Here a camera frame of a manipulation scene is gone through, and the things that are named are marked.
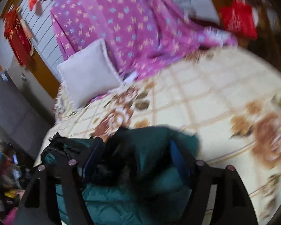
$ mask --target clutter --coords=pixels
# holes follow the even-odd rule
[[[12,224],[24,192],[19,181],[23,167],[18,159],[22,161],[22,156],[15,148],[0,139],[0,219],[6,218],[4,224]]]

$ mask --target gray wall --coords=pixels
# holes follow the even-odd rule
[[[54,100],[35,79],[33,74],[29,70],[20,67],[15,57],[13,57],[12,64],[7,71],[16,87],[20,90],[30,105],[32,105],[38,114],[48,123],[53,124]]]
[[[50,125],[28,104],[7,73],[6,77],[8,81],[0,76],[0,127],[35,159]]]
[[[0,15],[8,0],[2,0],[0,3]],[[0,65],[3,70],[9,67],[13,59],[14,53],[7,40],[4,38],[4,23],[0,19]]]

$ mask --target floral pattern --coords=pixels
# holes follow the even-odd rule
[[[150,122],[148,119],[143,119],[142,121],[138,121],[134,124],[134,128],[140,129],[149,126]]]
[[[151,81],[149,83],[151,89],[155,83]],[[111,105],[111,110],[101,120],[101,122],[95,128],[95,131],[91,134],[92,137],[100,137],[104,141],[107,141],[119,127],[130,127],[131,117],[134,113],[132,106],[136,110],[145,110],[149,107],[150,102],[146,100],[148,95],[148,84],[144,87],[146,90],[141,91],[139,87],[129,86],[125,88],[121,93],[115,94],[110,101],[103,108],[107,108]],[[144,119],[137,122],[134,128],[143,128],[149,126],[149,121]]]
[[[254,125],[253,153],[268,168],[281,162],[281,115],[271,112]]]
[[[263,220],[270,218],[277,206],[277,194],[281,174],[273,174],[268,178],[268,182],[261,189],[265,202],[265,209],[259,215]]]
[[[73,116],[76,113],[74,112],[74,108],[67,96],[63,84],[60,85],[57,96],[54,99],[53,112],[54,112],[56,124],[60,123],[64,118]]]
[[[194,63],[199,63],[202,57],[212,59],[213,53],[206,50],[197,50],[188,54],[185,59],[193,61]]]
[[[271,102],[278,106],[277,111],[265,111],[260,101],[246,104],[246,113],[255,117],[253,123],[244,115],[231,119],[232,137],[248,137],[253,134],[255,145],[252,152],[269,169],[281,163],[281,98],[274,96]]]

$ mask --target wooden door frame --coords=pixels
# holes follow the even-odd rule
[[[19,6],[22,0],[8,0],[2,13],[0,19],[10,10],[12,6]],[[32,72],[36,80],[40,83],[40,85],[48,92],[48,94],[54,99],[57,95],[59,82],[52,74],[50,69],[47,67],[45,62],[41,59],[39,53],[34,50],[33,63],[29,70]]]

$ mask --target bed sheet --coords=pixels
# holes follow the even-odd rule
[[[41,151],[57,131],[106,139],[120,125],[169,125],[197,133],[199,158],[213,167],[234,165],[259,224],[267,224],[281,204],[281,74],[241,48],[210,52],[198,63],[182,60],[126,85],[77,113],[64,112]],[[204,224],[211,219],[215,191],[214,186]]]
[[[55,0],[50,11],[64,60],[104,38],[121,76],[147,78],[200,46],[237,45],[230,33],[184,19],[173,0]]]

